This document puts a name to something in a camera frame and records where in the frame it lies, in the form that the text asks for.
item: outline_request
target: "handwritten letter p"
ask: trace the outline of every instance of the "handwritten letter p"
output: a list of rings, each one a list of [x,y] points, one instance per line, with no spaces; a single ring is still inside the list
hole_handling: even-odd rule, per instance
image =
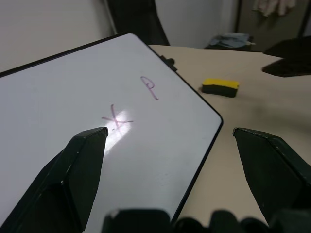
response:
[[[150,91],[151,95],[153,96],[153,98],[155,100],[158,100],[158,98],[156,97],[156,95],[154,94],[154,92],[152,91],[152,89],[155,87],[154,82],[152,82],[150,79],[141,76],[140,79],[142,80],[142,82],[145,84],[145,86],[148,88],[148,90]]]

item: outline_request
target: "beige table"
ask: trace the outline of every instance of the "beige table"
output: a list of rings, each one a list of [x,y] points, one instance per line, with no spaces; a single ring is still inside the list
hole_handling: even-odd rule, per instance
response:
[[[257,52],[151,46],[173,58],[178,73],[196,90],[205,78],[237,80],[235,98],[201,95],[222,115],[224,126],[183,208],[207,224],[212,211],[264,220],[247,185],[232,130],[244,127],[282,137],[311,164],[311,76],[275,77],[261,68],[279,58]]]

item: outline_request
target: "cloth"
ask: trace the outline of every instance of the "cloth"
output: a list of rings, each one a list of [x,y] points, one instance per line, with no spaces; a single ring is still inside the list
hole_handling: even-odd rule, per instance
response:
[[[239,48],[247,45],[249,34],[224,33],[211,39],[209,45],[220,45],[228,48]]]
[[[273,12],[283,16],[295,6],[296,0],[255,0],[253,10],[262,12],[266,17]]]

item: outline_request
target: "whiteboard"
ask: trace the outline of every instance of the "whiteboard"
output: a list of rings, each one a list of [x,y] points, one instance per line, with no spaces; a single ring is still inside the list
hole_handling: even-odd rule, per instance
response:
[[[86,232],[114,209],[176,217],[220,115],[133,34],[66,54],[0,74],[0,224],[43,166],[97,127],[109,136]]]

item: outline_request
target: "table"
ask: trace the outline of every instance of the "table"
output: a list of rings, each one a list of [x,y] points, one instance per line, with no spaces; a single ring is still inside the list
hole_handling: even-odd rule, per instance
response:
[[[200,50],[151,46],[159,55],[175,60],[178,73],[223,117],[224,125],[183,208],[208,224],[211,213],[227,209],[238,219],[264,217],[247,185],[235,138],[235,127],[282,137],[311,164],[311,75],[281,78],[261,68],[280,58],[259,52]],[[237,80],[235,98],[204,94],[205,78]]]

